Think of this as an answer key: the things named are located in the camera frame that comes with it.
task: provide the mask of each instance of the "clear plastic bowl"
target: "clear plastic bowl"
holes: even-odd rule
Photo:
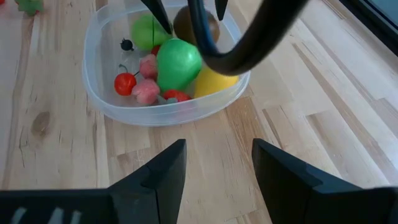
[[[171,21],[178,10],[187,5],[184,0],[169,0],[165,9]],[[206,8],[215,15],[214,6]],[[131,98],[119,96],[113,81],[121,61],[128,63],[131,72],[138,71],[143,55],[122,52],[120,42],[130,39],[130,27],[142,14],[150,13],[140,1],[121,1],[102,7],[92,15],[87,28],[83,57],[83,82],[93,104],[106,116],[139,126],[168,126],[207,117],[235,101],[249,83],[250,72],[240,75],[239,81],[228,89],[201,98],[159,106],[131,106]],[[228,10],[220,22],[221,51],[229,51],[241,33]]]

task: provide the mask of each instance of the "green apple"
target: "green apple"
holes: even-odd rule
[[[150,50],[156,45],[161,45],[172,38],[150,14],[141,16],[131,26],[131,39],[141,50]]]

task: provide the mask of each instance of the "wooden surface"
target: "wooden surface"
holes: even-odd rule
[[[179,223],[271,223],[253,138],[360,187],[398,185],[398,59],[337,1],[311,0],[231,106],[166,128],[113,121],[86,97],[85,30],[108,1],[44,2],[35,17],[12,0],[0,6],[3,189],[107,187],[179,138],[188,144]],[[229,2],[242,31],[258,4]]]

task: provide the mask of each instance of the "pink toy fruit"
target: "pink toy fruit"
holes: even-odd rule
[[[144,78],[150,78],[153,80],[157,79],[157,64],[155,55],[149,54],[141,59],[139,62],[139,73],[141,73]]]
[[[153,104],[159,93],[159,86],[152,79],[145,79],[132,89],[132,94],[137,97],[137,102],[145,105]]]

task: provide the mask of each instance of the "lemon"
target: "lemon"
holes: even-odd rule
[[[230,77],[222,75],[204,66],[197,76],[194,98],[206,96],[229,88],[237,83],[238,80],[238,76]]]

